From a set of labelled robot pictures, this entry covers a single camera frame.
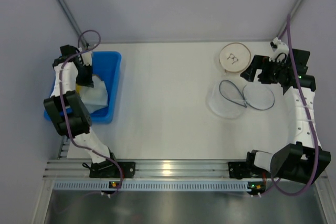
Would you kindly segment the pale green bra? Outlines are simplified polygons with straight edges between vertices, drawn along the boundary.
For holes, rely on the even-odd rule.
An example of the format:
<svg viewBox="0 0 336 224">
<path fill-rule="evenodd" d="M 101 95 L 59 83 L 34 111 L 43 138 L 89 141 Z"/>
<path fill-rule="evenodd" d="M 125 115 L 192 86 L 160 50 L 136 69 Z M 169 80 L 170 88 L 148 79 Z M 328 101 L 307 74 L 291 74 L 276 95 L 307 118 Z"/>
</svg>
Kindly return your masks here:
<svg viewBox="0 0 336 224">
<path fill-rule="evenodd" d="M 108 92 L 105 82 L 97 75 L 93 75 L 92 80 L 94 87 L 82 86 L 79 93 L 82 102 L 90 114 L 108 106 Z"/>
</svg>

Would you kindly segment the white mesh laundry bag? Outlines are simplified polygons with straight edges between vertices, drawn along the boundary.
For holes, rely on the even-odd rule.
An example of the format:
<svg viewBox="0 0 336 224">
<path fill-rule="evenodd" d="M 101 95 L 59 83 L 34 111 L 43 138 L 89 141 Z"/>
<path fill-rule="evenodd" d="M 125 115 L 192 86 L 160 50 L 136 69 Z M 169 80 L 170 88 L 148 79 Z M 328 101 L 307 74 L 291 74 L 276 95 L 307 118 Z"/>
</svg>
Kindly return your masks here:
<svg viewBox="0 0 336 224">
<path fill-rule="evenodd" d="M 230 80 L 221 80 L 209 91 L 206 102 L 215 115 L 224 119 L 236 119 L 248 107 L 257 111 L 271 109 L 275 105 L 275 95 L 262 84 L 248 83 L 240 89 Z"/>
</svg>

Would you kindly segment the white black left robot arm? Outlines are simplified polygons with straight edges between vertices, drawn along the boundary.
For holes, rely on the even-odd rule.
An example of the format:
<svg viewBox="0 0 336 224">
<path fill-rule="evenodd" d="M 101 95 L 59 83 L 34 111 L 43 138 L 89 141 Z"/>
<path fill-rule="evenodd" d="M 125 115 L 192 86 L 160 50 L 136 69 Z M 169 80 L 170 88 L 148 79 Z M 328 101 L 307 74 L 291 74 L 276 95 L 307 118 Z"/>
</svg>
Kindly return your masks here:
<svg viewBox="0 0 336 224">
<path fill-rule="evenodd" d="M 76 91 L 77 86 L 95 87 L 92 65 L 83 60 L 90 53 L 71 45 L 61 46 L 60 52 L 52 64 L 55 82 L 50 97 L 43 101 L 44 108 L 57 133 L 90 155 L 92 169 L 116 166 L 113 153 L 93 131 L 89 110 Z"/>
</svg>

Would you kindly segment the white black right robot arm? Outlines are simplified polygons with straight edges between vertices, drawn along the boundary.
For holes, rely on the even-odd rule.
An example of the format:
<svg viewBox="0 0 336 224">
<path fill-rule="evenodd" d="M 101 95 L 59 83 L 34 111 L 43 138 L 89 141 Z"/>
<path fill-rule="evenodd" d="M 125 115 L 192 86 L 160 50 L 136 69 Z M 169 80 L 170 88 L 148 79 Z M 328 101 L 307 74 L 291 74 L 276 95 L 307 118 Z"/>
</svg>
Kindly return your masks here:
<svg viewBox="0 0 336 224">
<path fill-rule="evenodd" d="M 331 161 L 331 154 L 321 148 L 315 127 L 313 100 L 316 91 L 314 76 L 307 74 L 310 53 L 293 49 L 286 57 L 274 60 L 255 55 L 241 77 L 252 82 L 255 77 L 262 84 L 280 84 L 288 113 L 287 145 L 275 153 L 252 150 L 246 163 L 252 173 L 262 170 L 302 184 L 314 183 Z"/>
</svg>

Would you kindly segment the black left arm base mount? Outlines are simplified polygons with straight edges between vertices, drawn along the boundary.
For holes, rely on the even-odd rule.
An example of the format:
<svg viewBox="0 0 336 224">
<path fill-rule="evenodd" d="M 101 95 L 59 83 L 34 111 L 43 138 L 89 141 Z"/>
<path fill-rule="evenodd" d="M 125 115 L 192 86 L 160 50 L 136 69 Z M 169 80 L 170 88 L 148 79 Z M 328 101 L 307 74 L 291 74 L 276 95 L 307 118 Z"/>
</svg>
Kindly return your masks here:
<svg viewBox="0 0 336 224">
<path fill-rule="evenodd" d="M 135 175 L 135 162 L 117 162 L 121 168 L 123 178 L 133 178 Z M 90 178 L 120 178 L 120 171 L 115 164 L 110 161 L 92 163 L 89 167 Z"/>
</svg>

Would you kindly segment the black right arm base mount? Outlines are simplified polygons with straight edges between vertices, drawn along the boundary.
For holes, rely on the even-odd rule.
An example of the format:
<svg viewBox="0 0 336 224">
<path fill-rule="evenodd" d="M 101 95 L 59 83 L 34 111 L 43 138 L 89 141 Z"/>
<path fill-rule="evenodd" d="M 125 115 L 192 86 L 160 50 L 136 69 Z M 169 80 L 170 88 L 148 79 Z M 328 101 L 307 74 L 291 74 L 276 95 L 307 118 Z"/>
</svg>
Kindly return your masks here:
<svg viewBox="0 0 336 224">
<path fill-rule="evenodd" d="M 248 164 L 246 161 L 228 162 L 229 177 L 232 179 L 243 178 L 270 178 L 270 172 Z"/>
</svg>

